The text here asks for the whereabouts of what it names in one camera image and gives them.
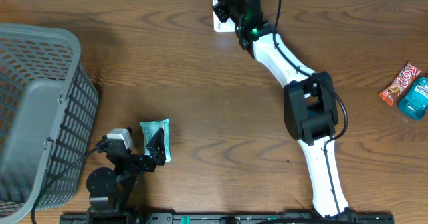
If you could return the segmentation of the teal wet wipes pack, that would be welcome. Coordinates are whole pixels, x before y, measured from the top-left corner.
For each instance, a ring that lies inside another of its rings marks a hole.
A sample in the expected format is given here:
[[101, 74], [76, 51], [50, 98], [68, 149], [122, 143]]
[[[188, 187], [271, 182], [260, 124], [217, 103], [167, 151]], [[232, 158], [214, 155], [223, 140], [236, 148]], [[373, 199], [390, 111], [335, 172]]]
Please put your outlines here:
[[166, 162], [171, 162], [171, 148], [170, 148], [170, 132], [169, 132], [170, 120], [164, 119], [162, 121], [151, 121], [141, 122], [140, 127], [144, 136], [144, 150], [145, 155], [149, 155], [148, 143], [156, 134], [156, 132], [162, 128], [164, 130], [164, 147]]

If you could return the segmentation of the chocolate bar wrapper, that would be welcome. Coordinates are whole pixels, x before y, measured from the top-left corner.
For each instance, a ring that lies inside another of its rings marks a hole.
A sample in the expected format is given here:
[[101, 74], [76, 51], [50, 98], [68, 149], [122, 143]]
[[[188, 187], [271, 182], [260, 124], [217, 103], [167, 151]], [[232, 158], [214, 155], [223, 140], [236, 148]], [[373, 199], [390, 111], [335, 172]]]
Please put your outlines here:
[[421, 70], [417, 66], [413, 65], [411, 62], [407, 62], [391, 84], [383, 91], [379, 92], [378, 96], [389, 106], [392, 106], [397, 98], [408, 89], [420, 73]]

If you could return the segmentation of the blue Listerine mouthwash bottle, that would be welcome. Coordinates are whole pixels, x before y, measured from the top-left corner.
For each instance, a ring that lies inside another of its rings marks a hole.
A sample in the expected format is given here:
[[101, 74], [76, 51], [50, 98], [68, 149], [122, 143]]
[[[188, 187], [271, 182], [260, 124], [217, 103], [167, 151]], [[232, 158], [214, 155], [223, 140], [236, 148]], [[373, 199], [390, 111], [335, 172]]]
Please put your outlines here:
[[427, 77], [415, 80], [397, 106], [408, 117], [414, 120], [422, 119], [427, 111]]

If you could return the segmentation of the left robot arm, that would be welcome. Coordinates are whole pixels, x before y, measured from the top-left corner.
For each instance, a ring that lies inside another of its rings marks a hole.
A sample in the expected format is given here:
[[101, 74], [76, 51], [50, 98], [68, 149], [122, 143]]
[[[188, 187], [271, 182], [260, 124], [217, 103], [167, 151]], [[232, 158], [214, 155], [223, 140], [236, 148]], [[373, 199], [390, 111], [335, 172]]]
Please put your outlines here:
[[90, 193], [87, 223], [144, 223], [144, 217], [128, 199], [139, 176], [155, 171], [166, 162], [164, 130], [157, 130], [147, 144], [148, 155], [132, 154], [132, 129], [115, 128], [96, 145], [106, 153], [114, 168], [100, 167], [90, 173], [86, 188]]

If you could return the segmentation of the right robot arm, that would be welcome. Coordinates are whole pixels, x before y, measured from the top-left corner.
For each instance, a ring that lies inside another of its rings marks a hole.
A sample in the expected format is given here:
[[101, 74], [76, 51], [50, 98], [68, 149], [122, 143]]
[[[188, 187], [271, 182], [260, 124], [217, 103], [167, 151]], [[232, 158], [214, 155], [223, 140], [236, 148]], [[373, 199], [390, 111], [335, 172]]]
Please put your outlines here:
[[312, 204], [323, 219], [344, 220], [348, 203], [343, 195], [334, 143], [338, 111], [343, 101], [334, 91], [327, 72], [305, 66], [283, 43], [278, 23], [263, 17], [261, 0], [213, 0], [213, 13], [219, 23], [234, 23], [242, 49], [262, 63], [284, 91], [284, 123], [290, 136], [304, 153], [312, 183]]

